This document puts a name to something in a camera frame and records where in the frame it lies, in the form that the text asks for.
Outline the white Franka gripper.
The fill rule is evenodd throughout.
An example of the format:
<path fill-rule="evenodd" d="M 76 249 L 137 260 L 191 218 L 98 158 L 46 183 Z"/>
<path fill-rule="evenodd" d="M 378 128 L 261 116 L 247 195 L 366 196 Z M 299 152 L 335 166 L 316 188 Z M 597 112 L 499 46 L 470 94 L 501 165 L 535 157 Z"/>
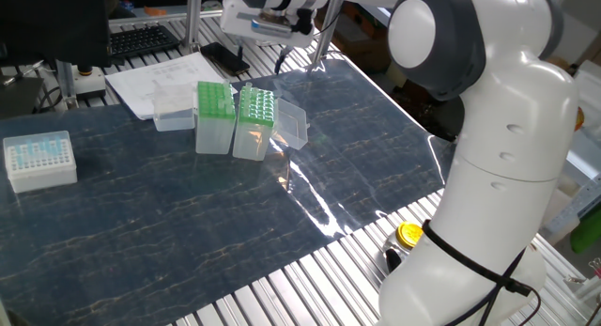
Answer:
<path fill-rule="evenodd" d="M 221 29 L 259 41 L 292 47 L 307 47 L 315 32 L 316 0 L 223 0 Z M 292 51 L 284 47 L 275 62 L 278 75 Z M 238 42 L 238 59 L 243 59 L 243 42 Z"/>

